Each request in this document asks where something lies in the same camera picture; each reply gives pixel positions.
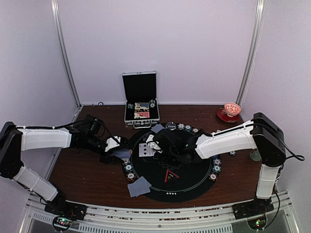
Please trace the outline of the blue chips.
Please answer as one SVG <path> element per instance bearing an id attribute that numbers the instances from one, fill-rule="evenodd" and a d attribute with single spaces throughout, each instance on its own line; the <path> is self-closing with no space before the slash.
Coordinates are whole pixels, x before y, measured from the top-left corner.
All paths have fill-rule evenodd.
<path id="1" fill-rule="evenodd" d="M 183 123 L 179 123 L 179 124 L 177 125 L 177 128 L 178 128 L 179 130 L 184 130 L 185 125 L 184 125 Z"/>
<path id="2" fill-rule="evenodd" d="M 214 166 L 215 165 L 220 166 L 221 164 L 222 164 L 222 161 L 220 159 L 216 158 L 216 159 L 213 160 L 213 165 Z"/>

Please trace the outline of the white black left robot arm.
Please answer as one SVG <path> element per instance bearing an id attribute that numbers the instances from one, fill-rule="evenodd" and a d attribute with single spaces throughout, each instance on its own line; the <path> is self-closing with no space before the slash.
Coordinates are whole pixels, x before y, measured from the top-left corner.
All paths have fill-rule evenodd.
<path id="1" fill-rule="evenodd" d="M 7 121 L 0 131 L 0 175 L 37 194 L 60 216 L 70 211 L 66 195 L 58 187 L 27 166 L 23 154 L 58 149 L 88 150 L 100 156 L 102 163 L 126 161 L 131 154 L 130 141 L 113 135 L 105 123 L 87 115 L 61 126 L 19 126 Z"/>

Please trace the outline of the green chips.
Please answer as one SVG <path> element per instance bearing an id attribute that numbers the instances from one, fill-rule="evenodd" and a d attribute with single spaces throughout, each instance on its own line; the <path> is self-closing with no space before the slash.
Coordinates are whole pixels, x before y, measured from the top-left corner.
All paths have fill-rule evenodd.
<path id="1" fill-rule="evenodd" d="M 132 164 L 125 164 L 125 165 L 124 165 L 124 170 L 125 170 L 126 172 L 131 173 L 131 172 L 133 171 L 133 166 L 132 166 Z"/>
<path id="2" fill-rule="evenodd" d="M 191 132 L 191 131 L 192 131 L 192 126 L 190 126 L 190 125 L 185 125 L 185 131 Z"/>
<path id="3" fill-rule="evenodd" d="M 215 174 L 219 174 L 219 173 L 221 172 L 221 170 L 222 170 L 222 168 L 221 168 L 220 165 L 214 165 L 214 166 L 212 167 L 212 171 L 213 171 L 213 173 L 215 173 Z"/>

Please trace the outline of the three of spades card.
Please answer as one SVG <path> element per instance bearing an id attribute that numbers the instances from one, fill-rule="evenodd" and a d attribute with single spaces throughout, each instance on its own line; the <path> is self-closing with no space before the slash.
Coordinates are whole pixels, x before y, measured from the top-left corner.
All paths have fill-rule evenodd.
<path id="1" fill-rule="evenodd" d="M 155 154 L 155 151 L 150 148 L 146 143 L 140 143 L 139 144 L 139 157 L 153 157 Z"/>

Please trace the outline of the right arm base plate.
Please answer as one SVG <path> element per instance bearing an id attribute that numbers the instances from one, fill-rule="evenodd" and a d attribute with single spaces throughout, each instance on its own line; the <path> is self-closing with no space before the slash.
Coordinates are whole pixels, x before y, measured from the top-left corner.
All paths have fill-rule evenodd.
<path id="1" fill-rule="evenodd" d="M 235 219 L 242 219 L 272 211 L 274 210 L 274 205 L 271 199 L 253 199 L 251 201 L 234 204 L 232 210 Z"/>

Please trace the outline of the blue patterned card deck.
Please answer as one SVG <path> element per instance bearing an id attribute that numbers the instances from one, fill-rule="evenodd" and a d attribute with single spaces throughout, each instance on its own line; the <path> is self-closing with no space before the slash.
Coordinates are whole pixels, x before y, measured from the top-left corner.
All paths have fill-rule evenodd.
<path id="1" fill-rule="evenodd" d="M 132 154 L 132 150 L 131 149 L 119 149 L 119 150 L 115 150 L 112 152 L 112 155 L 122 159 L 122 160 L 129 160 Z"/>

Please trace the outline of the card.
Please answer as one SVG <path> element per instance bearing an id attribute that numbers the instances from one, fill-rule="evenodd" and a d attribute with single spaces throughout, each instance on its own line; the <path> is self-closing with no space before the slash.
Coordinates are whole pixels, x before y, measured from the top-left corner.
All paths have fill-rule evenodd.
<path id="1" fill-rule="evenodd" d="M 150 193 L 148 186 L 135 185 L 134 183 L 128 185 L 130 197 L 138 197 L 140 195 Z"/>
<path id="2" fill-rule="evenodd" d="M 165 127 L 162 124 L 156 124 L 155 126 L 151 128 L 151 131 L 154 133 L 158 133 L 163 129 L 165 129 Z"/>
<path id="3" fill-rule="evenodd" d="M 143 187 L 151 186 L 151 184 L 143 176 L 139 177 L 134 183 Z"/>

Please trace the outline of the red triangle all-in marker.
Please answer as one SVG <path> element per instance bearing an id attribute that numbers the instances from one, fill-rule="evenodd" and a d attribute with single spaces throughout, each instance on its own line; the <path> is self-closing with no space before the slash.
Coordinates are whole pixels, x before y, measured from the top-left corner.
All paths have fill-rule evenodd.
<path id="1" fill-rule="evenodd" d="M 179 179 L 180 177 L 175 174 L 174 172 L 170 171 L 170 170 L 166 170 L 166 174 L 165 174 L 165 179 L 164 182 L 167 183 L 168 181 L 174 180 L 174 179 Z"/>

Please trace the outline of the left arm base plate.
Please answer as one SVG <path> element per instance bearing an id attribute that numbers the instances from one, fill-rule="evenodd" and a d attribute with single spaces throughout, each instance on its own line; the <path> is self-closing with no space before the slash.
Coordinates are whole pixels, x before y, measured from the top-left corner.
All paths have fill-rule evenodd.
<path id="1" fill-rule="evenodd" d="M 57 210 L 55 207 L 46 205 L 45 212 L 52 213 L 58 216 L 65 216 L 73 221 L 84 220 L 87 206 L 83 204 L 77 204 L 73 202 L 66 202 L 64 210 Z"/>

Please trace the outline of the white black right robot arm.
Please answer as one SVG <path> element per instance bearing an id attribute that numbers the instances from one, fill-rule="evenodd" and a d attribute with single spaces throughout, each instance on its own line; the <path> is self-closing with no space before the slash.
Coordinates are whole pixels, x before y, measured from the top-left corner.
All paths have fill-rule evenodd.
<path id="1" fill-rule="evenodd" d="M 147 146 L 161 152 L 164 159 L 182 164 L 199 163 L 233 151 L 258 152 L 261 168 L 255 197 L 234 208 L 236 212 L 247 210 L 256 215 L 272 209 L 271 196 L 286 152 L 282 129 L 264 113 L 255 113 L 251 120 L 230 129 L 213 133 L 198 131 L 185 139 L 175 131 L 162 129 L 148 137 Z"/>

